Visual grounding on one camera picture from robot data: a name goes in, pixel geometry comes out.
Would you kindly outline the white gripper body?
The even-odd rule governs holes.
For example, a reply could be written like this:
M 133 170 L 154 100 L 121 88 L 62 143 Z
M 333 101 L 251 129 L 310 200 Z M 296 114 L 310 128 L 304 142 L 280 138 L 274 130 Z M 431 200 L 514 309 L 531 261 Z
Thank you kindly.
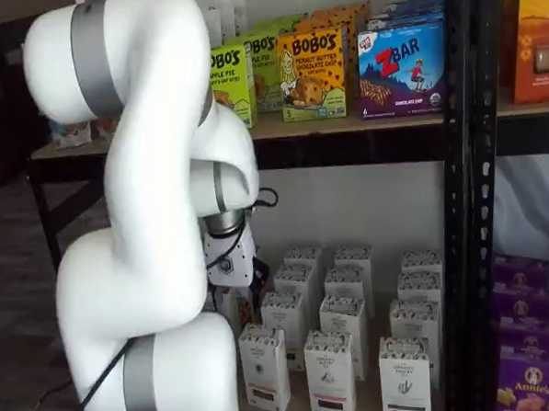
M 207 278 L 212 285 L 248 287 L 251 284 L 256 248 L 249 226 L 224 237 L 204 234 L 203 250 Z

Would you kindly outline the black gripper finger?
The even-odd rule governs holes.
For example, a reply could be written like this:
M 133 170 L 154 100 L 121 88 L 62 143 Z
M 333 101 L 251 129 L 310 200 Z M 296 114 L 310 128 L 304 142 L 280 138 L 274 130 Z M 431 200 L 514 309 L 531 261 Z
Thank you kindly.
M 252 283 L 257 286 L 265 286 L 269 277 L 269 265 L 259 258 L 253 259 L 254 275 Z
M 252 304 L 252 314 L 260 315 L 264 286 L 252 282 L 249 286 L 249 289 Z

